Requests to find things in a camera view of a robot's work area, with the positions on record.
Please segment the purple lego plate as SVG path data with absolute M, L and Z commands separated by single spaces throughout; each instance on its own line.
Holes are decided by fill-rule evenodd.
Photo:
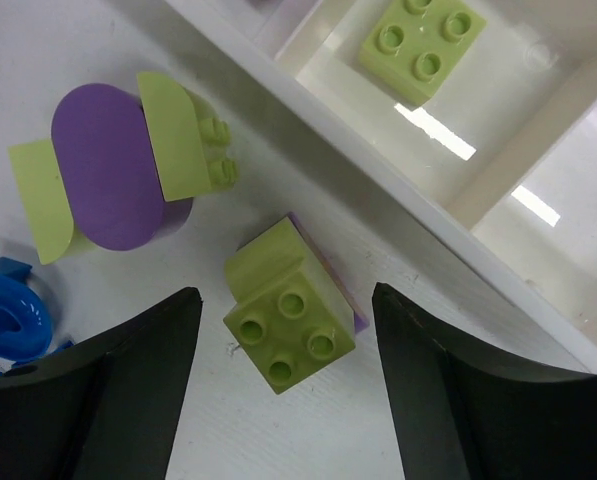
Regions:
M 370 326 L 370 320 L 368 316 L 364 313 L 359 303 L 353 297 L 351 291 L 347 288 L 346 284 L 343 282 L 342 277 L 337 273 L 334 269 L 332 264 L 326 258 L 322 250 L 319 248 L 317 243 L 311 238 L 308 231 L 301 225 L 297 215 L 294 212 L 288 212 L 287 217 L 296 228 L 299 235 L 305 241 L 307 246 L 312 250 L 314 255 L 318 258 L 320 263 L 323 265 L 325 270 L 328 272 L 334 283 L 337 285 L 337 288 L 342 293 L 343 297 L 350 305 L 354 312 L 354 329 L 355 333 L 359 334 L 365 330 L 367 330 Z

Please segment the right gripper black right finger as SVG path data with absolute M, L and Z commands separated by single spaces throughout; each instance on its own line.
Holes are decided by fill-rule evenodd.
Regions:
M 530 360 L 376 285 L 377 343 L 409 479 L 597 479 L 597 375 Z

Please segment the blue arch lego piece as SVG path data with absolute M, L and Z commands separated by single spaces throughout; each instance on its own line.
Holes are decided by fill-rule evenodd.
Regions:
M 14 367 L 43 357 L 53 338 L 52 317 L 29 286 L 31 275 L 31 265 L 0 257 L 0 361 Z

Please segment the purple oval lego piece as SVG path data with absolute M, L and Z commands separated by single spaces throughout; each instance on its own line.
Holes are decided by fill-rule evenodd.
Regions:
M 193 200 L 164 199 L 140 100 L 115 86 L 79 86 L 59 102 L 51 140 L 80 231 L 112 251 L 177 231 Z

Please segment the green square lego brick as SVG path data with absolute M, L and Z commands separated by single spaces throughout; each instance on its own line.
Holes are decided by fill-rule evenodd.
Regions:
M 486 27 L 462 1 L 389 3 L 363 41 L 358 61 L 419 107 L 439 90 Z

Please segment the green curved lego piece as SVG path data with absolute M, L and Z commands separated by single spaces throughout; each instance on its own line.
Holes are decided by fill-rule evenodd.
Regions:
M 52 141 L 13 145 L 8 154 L 40 263 L 94 249 L 75 223 Z

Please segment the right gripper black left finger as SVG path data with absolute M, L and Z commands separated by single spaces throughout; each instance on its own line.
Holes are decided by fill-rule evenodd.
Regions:
M 0 376 L 0 479 L 163 479 L 202 298 L 145 312 Z

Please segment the green lego brick with step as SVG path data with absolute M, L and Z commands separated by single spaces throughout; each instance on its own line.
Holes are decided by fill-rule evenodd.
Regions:
M 281 394 L 356 348 L 355 311 L 285 217 L 225 262 L 235 306 L 224 324 Z

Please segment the green curved lego with studs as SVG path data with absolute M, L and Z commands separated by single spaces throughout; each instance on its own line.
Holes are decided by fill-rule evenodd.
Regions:
M 239 178 L 228 124 L 211 104 L 159 72 L 137 74 L 164 199 L 168 202 L 215 193 Z

